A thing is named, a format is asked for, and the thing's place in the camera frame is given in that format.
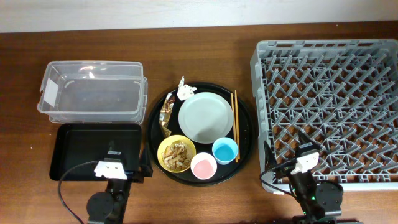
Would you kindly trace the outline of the yellow bowl with food scraps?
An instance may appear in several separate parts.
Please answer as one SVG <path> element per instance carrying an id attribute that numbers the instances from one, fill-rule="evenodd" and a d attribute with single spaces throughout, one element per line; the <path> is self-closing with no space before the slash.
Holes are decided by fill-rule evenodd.
<path id="1" fill-rule="evenodd" d="M 189 138 L 172 135 L 160 143 L 157 150 L 157 161 L 166 171 L 181 173 L 190 168 L 196 153 L 195 145 Z"/>

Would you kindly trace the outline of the pink cup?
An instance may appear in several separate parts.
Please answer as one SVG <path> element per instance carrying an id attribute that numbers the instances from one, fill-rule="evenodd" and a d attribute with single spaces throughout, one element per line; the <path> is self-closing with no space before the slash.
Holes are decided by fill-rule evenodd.
<path id="1" fill-rule="evenodd" d="M 213 177 L 217 171 L 217 162 L 215 158 L 206 152 L 195 155 L 190 164 L 192 174 L 200 180 L 206 180 Z"/>

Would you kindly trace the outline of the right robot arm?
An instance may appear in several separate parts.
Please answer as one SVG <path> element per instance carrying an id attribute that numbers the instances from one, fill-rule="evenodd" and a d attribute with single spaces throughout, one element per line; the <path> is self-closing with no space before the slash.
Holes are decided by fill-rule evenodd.
<path id="1" fill-rule="evenodd" d="M 315 180 L 312 169 L 318 164 L 321 145 L 303 132 L 298 132 L 299 145 L 295 157 L 283 163 L 277 163 L 268 143 L 264 143 L 266 164 L 260 176 L 270 172 L 277 178 L 289 180 L 289 191 L 261 180 L 266 186 L 293 197 L 303 211 L 302 216 L 294 216 L 292 223 L 337 223 L 342 214 L 343 187 L 330 180 Z"/>

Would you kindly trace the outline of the grey round plate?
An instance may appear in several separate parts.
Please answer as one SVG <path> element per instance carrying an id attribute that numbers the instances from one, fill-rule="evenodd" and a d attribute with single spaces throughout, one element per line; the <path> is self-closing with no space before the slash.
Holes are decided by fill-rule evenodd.
<path id="1" fill-rule="evenodd" d="M 192 141 L 211 144 L 228 135 L 233 127 L 233 111 L 222 96 L 201 92 L 182 103 L 178 112 L 180 129 Z"/>

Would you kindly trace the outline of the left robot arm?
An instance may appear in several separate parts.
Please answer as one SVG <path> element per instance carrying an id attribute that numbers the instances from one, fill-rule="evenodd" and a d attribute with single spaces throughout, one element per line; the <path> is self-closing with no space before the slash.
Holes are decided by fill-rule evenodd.
<path id="1" fill-rule="evenodd" d="M 86 204 L 89 223 L 122 223 L 132 184 L 142 184 L 152 177 L 153 168 L 147 146 L 137 157 L 125 156 L 110 149 L 94 169 L 95 176 L 104 177 L 106 190 L 93 194 Z"/>

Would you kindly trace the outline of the light blue cup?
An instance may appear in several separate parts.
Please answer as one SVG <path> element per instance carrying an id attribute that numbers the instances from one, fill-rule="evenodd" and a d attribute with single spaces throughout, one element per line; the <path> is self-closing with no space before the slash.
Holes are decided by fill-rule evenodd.
<path id="1" fill-rule="evenodd" d="M 221 165 L 229 164 L 237 158 L 238 145 L 234 139 L 219 138 L 212 145 L 212 154 L 217 163 Z"/>

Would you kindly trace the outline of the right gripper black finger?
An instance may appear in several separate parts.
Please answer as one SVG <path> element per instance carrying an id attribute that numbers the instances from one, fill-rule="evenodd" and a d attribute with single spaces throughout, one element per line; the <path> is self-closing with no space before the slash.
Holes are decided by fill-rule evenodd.
<path id="1" fill-rule="evenodd" d="M 300 149 L 320 149 L 320 145 L 315 141 L 311 140 L 305 131 L 300 130 L 298 132 L 298 138 L 300 141 Z"/>
<path id="2" fill-rule="evenodd" d="M 264 141 L 265 170 L 270 170 L 277 164 L 274 153 L 267 141 Z"/>

